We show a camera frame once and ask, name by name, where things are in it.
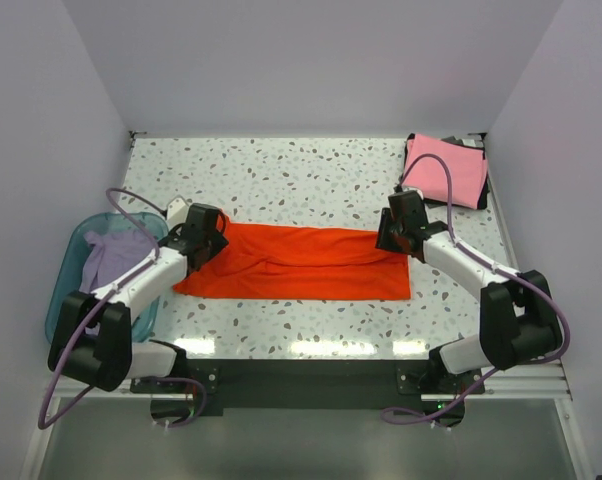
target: table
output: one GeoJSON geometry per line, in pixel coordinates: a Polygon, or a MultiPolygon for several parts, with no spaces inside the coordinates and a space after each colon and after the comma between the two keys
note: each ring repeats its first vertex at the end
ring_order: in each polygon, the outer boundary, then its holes
{"type": "MultiPolygon", "coordinates": [[[[376,231],[403,167],[403,139],[139,138],[124,187],[159,205],[180,194],[235,222],[376,231]]],[[[131,211],[148,210],[122,198],[131,211]]],[[[445,207],[429,208],[445,220],[445,207]]],[[[507,253],[488,208],[454,209],[461,238],[499,262],[507,253]]],[[[477,332],[478,304],[442,272],[410,260],[409,301],[205,299],[166,292],[153,338],[214,358],[422,359],[477,332]]]]}

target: white enclosure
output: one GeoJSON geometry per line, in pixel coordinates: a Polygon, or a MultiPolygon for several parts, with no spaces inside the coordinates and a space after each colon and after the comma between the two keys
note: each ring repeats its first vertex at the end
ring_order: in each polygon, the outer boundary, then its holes
{"type": "Polygon", "coordinates": [[[602,474],[602,0],[64,1],[0,1],[0,479],[35,429],[68,237],[122,183],[128,130],[488,132],[521,268],[571,321],[602,474]]]}

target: pink cloth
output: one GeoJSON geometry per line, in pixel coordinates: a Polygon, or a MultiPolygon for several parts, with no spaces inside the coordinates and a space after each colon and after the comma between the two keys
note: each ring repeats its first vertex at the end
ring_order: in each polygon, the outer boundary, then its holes
{"type": "MultiPolygon", "coordinates": [[[[450,169],[452,203],[476,209],[488,174],[488,162],[483,158],[483,151],[417,134],[413,140],[408,140],[408,158],[403,172],[424,153],[438,155],[450,169]]],[[[432,158],[419,161],[403,185],[420,189],[426,198],[441,202],[448,200],[445,173],[439,162],[432,158]]]]}

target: orange towel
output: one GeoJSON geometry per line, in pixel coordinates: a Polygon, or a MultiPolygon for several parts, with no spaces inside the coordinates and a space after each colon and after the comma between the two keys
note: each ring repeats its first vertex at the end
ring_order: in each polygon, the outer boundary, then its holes
{"type": "Polygon", "coordinates": [[[376,249],[376,232],[228,220],[224,235],[230,245],[175,291],[209,298],[410,298],[407,256],[376,249]]]}

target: blue plastic tray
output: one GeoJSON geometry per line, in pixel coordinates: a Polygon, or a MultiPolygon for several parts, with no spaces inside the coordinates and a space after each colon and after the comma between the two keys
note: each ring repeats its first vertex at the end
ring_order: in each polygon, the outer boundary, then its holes
{"type": "MultiPolygon", "coordinates": [[[[132,216],[145,224],[145,227],[157,238],[163,238],[168,234],[168,226],[163,218],[154,213],[133,213],[132,216]]],[[[104,235],[110,232],[121,232],[136,228],[123,215],[118,213],[100,213],[84,220],[72,233],[68,249],[63,257],[57,284],[52,293],[48,316],[45,319],[45,336],[48,342],[52,342],[54,330],[57,327],[57,319],[63,299],[71,292],[78,290],[81,286],[83,265],[90,255],[90,247],[83,235],[90,230],[104,235]]],[[[132,325],[132,341],[143,342],[148,339],[159,308],[157,298],[146,308],[132,325]]]]}

